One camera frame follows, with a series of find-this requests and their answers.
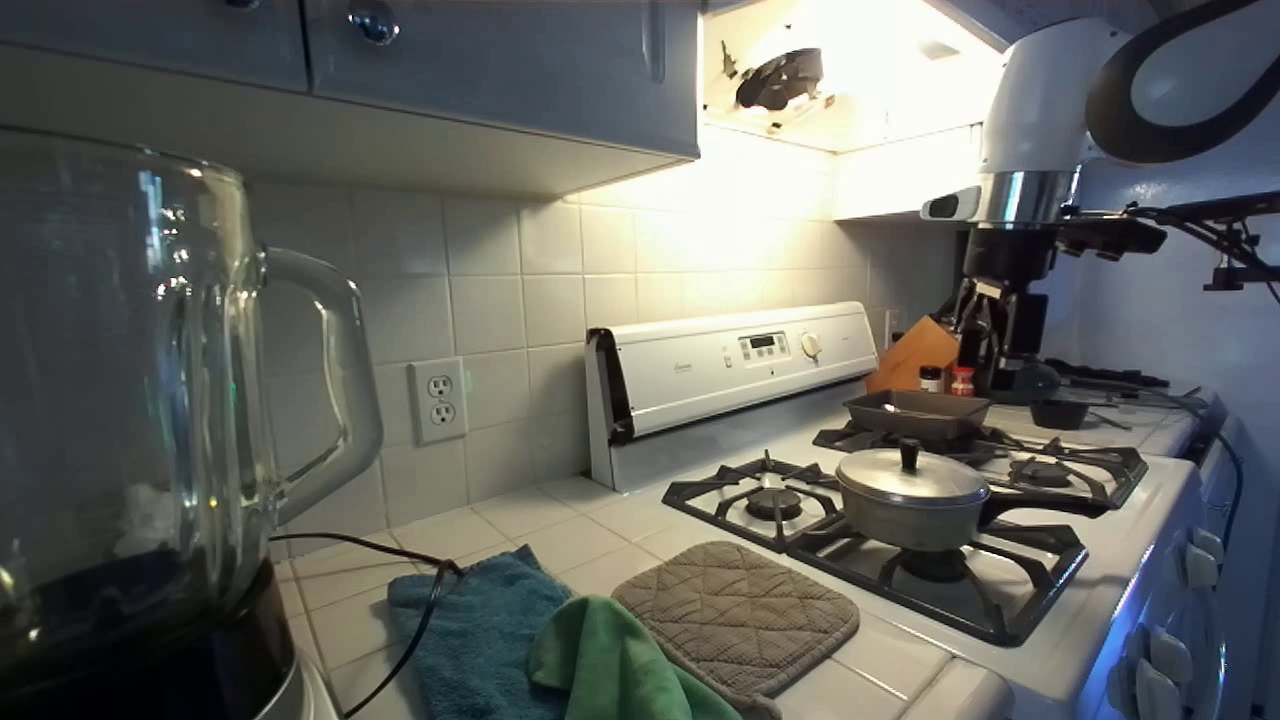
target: outlet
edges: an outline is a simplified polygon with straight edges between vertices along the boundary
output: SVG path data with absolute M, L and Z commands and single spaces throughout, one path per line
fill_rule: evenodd
M 447 437 L 468 437 L 468 401 L 464 401 L 464 358 L 422 358 L 410 365 L 415 441 L 442 442 Z

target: cabinet handle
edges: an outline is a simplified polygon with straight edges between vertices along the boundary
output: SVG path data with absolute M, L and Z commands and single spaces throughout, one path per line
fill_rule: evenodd
M 397 10 L 380 0 L 353 2 L 348 27 L 359 32 L 368 45 L 397 45 L 397 34 L 404 32 Z

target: countertop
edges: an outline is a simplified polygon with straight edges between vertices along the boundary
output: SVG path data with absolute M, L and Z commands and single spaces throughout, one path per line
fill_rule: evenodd
M 585 475 L 530 485 L 520 493 L 389 527 L 371 540 L 411 553 L 454 554 L 460 562 L 530 543 L 542 562 L 574 590 L 610 596 L 627 575 L 700 543 L 733 540 L 693 514 L 661 503 L 661 485 L 610 493 Z M 363 549 L 295 543 L 275 554 L 284 613 L 309 665 L 326 669 L 335 702 L 357 702 L 397 659 L 384 590 L 392 575 L 427 573 L 410 559 L 371 554 Z M 397 681 L 359 716 L 411 720 L 415 688 Z M 992 716 L 1005 682 L 927 640 L 859 613 L 859 630 L 833 659 L 795 681 L 776 702 L 787 720 L 847 716 Z

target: upper cabinet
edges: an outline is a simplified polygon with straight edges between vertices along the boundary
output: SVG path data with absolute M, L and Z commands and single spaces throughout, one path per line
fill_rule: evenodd
M 695 155 L 695 0 L 4 0 L 0 123 L 564 195 Z

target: dish towel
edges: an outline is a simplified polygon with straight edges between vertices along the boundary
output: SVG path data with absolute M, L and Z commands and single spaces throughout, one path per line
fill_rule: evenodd
M 433 575 L 397 575 L 389 614 L 410 640 L 433 596 Z M 530 681 L 542 626 L 570 599 L 530 549 L 490 554 L 446 578 L 433 623 L 410 659 L 427 720 L 559 720 L 564 694 Z
M 737 720 L 677 669 L 647 626 L 605 596 L 564 602 L 530 657 L 532 682 L 570 693 L 564 720 Z

